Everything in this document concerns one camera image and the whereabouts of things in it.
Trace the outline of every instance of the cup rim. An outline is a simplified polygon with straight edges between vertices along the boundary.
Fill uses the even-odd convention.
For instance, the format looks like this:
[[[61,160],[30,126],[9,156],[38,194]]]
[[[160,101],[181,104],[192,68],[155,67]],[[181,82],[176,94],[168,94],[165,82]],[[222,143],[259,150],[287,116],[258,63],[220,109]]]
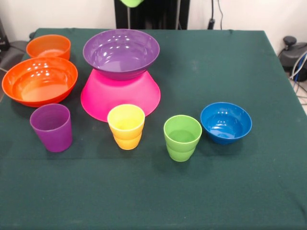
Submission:
[[[56,105],[56,106],[59,106],[59,107],[64,108],[64,109],[68,112],[68,118],[67,118],[67,120],[66,120],[61,126],[59,126],[59,127],[57,127],[57,128],[54,128],[54,129],[43,130],[43,129],[36,128],[36,126],[34,126],[34,125],[33,125],[33,122],[32,122],[33,115],[36,114],[36,113],[38,113],[39,110],[40,110],[41,108],[47,107],[47,106],[50,106],[50,105]],[[71,119],[71,113],[70,113],[69,109],[68,109],[66,106],[64,106],[64,105],[62,105],[62,104],[51,103],[51,104],[46,104],[46,105],[43,105],[43,106],[41,106],[41,107],[35,109],[35,111],[34,111],[34,112],[31,114],[31,116],[30,116],[30,125],[32,126],[32,128],[33,128],[34,130],[37,130],[37,131],[40,131],[40,132],[46,132],[46,133],[47,133],[47,132],[52,132],[52,131],[55,131],[55,130],[58,130],[58,129],[62,128],[63,126],[65,126],[65,125],[70,121],[70,119]]]
[[[114,126],[109,122],[110,113],[111,113],[115,108],[120,107],[120,106],[123,106],[123,105],[129,105],[129,106],[136,107],[137,109],[139,109],[139,110],[142,112],[142,114],[143,114],[143,119],[142,119],[142,122],[141,122],[137,127],[132,128],[132,129],[119,129],[119,128],[114,127]],[[113,108],[110,110],[110,112],[107,114],[106,120],[107,120],[109,126],[111,126],[113,129],[115,129],[115,130],[117,130],[117,131],[121,131],[121,132],[131,132],[131,131],[134,131],[134,130],[138,129],[139,127],[141,127],[141,126],[144,124],[144,122],[145,122],[145,112],[142,110],[142,108],[140,108],[140,107],[138,107],[137,105],[134,105],[134,104],[119,104],[119,105],[113,107]]]
[[[199,134],[199,136],[198,136],[197,138],[195,138],[195,140],[190,141],[190,142],[179,142],[179,141],[175,141],[174,139],[170,138],[169,135],[166,133],[166,131],[165,131],[165,126],[166,126],[167,122],[168,122],[170,119],[175,118],[175,117],[178,117],[178,116],[184,116],[184,117],[192,118],[194,121],[197,122],[198,126],[199,126],[200,129],[201,129],[201,133]],[[164,126],[163,126],[163,131],[164,131],[164,134],[167,136],[167,138],[169,138],[170,140],[172,140],[172,141],[175,142],[175,143],[178,143],[178,144],[191,144],[191,143],[193,143],[193,142],[195,142],[195,141],[197,141],[198,139],[201,138],[201,135],[202,135],[202,126],[201,126],[201,124],[199,123],[199,121],[196,120],[196,119],[195,119],[194,117],[192,117],[192,116],[188,116],[188,115],[175,115],[175,116],[172,116],[172,117],[170,117],[169,119],[167,119],[167,120],[165,121]]]

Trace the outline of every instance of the green tablecloth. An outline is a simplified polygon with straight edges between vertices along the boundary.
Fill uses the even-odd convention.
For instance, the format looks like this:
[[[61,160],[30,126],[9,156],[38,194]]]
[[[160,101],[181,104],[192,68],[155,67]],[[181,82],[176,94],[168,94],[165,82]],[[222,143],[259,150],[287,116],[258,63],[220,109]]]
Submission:
[[[100,31],[36,33],[71,40],[79,78],[62,102],[73,125],[67,151],[44,149],[33,108],[0,103],[0,229],[307,228],[307,117],[264,32],[147,31],[161,47],[149,71],[162,99],[137,149],[123,151],[80,103],[91,71],[83,45]],[[245,108],[252,131],[228,146],[204,132],[189,161],[171,160],[164,121],[199,120],[219,101]]]

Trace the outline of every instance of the plastic cup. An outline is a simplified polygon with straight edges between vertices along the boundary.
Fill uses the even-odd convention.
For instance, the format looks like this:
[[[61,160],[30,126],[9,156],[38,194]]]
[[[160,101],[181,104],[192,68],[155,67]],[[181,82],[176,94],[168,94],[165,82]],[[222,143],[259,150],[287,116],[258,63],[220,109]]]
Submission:
[[[50,152],[62,152],[72,143],[71,114],[61,104],[47,104],[36,109],[30,124]]]
[[[177,115],[164,124],[164,137],[169,156],[178,162],[187,161],[201,138],[200,123],[191,116]]]
[[[132,150],[138,146],[145,121],[145,113],[140,107],[133,104],[118,105],[108,113],[107,121],[121,149]]]

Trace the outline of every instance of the black object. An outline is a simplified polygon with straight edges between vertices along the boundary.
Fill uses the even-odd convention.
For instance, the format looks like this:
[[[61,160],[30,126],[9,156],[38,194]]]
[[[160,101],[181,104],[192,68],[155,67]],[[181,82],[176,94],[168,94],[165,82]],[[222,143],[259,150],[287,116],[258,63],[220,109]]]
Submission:
[[[296,43],[296,38],[286,36],[283,38],[285,48],[280,52],[278,58],[286,72],[291,72],[297,59],[307,51],[307,43]],[[307,80],[307,63],[298,74],[297,81]]]
[[[146,0],[135,8],[127,8],[120,0],[114,0],[116,28],[178,29],[176,27],[180,27],[186,30],[189,3],[190,0]]]
[[[208,24],[208,30],[213,30],[214,23],[215,23],[215,19],[211,18]]]
[[[285,49],[288,50],[289,47],[293,46],[297,42],[297,39],[292,36],[286,36],[283,38],[283,42],[286,44]]]
[[[0,19],[0,67],[9,70],[14,65],[18,64],[25,54],[26,45],[26,41],[9,43]],[[2,81],[4,75],[5,71],[0,70],[0,81]],[[2,98],[3,90],[0,87],[0,102]]]
[[[4,28],[0,19],[0,51],[8,50],[10,48],[10,44],[8,38],[4,32]]]

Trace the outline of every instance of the pink bowl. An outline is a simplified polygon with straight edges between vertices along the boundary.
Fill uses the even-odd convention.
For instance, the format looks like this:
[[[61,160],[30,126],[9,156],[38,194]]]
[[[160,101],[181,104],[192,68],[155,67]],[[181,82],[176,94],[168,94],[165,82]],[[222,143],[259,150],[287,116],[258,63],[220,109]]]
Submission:
[[[160,99],[159,86],[147,71],[130,80],[113,80],[94,69],[81,93],[84,110],[104,122],[107,122],[109,111],[120,104],[134,104],[147,116],[155,110]]]

